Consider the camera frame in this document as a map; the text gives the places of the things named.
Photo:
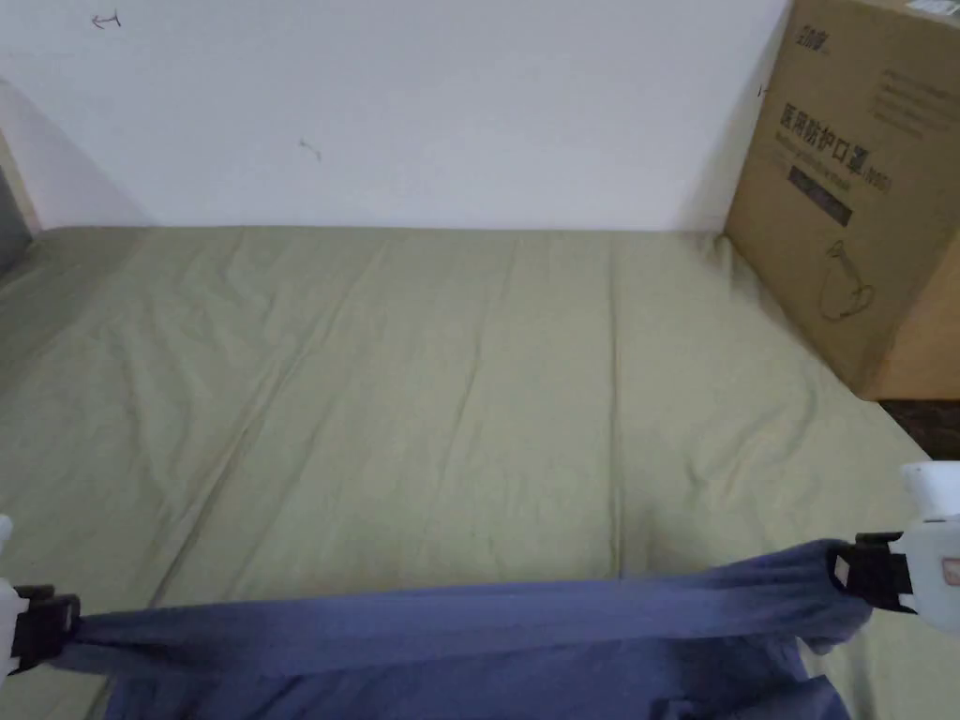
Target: cardboard box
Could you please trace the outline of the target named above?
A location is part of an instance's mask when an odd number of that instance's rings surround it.
[[[960,3],[797,0],[727,234],[866,398],[960,398]]]

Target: black clamp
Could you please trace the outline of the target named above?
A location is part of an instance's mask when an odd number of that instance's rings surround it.
[[[827,551],[827,575],[833,586],[862,598],[880,610],[917,614],[900,604],[912,595],[906,557],[890,552],[890,543],[903,533],[861,533],[853,544],[837,542]]]
[[[16,617],[11,657],[20,664],[11,675],[22,673],[52,660],[80,625],[80,598],[57,595],[52,585],[19,586],[16,594],[30,601],[27,610]]]

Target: blue cloth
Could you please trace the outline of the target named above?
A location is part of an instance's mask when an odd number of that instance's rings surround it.
[[[829,541],[657,579],[443,588],[85,618],[53,664],[116,679],[108,720],[822,718],[809,679],[870,608]]]

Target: white wall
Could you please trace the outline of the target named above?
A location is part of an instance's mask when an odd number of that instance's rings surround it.
[[[719,228],[786,4],[0,0],[0,128],[46,227]]]

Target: bed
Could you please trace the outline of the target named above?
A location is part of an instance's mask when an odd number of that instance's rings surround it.
[[[923,458],[723,237],[66,228],[0,279],[2,574],[85,612],[674,573],[902,528]],[[875,615],[854,717],[960,643]],[[95,715],[38,669],[5,718]]]

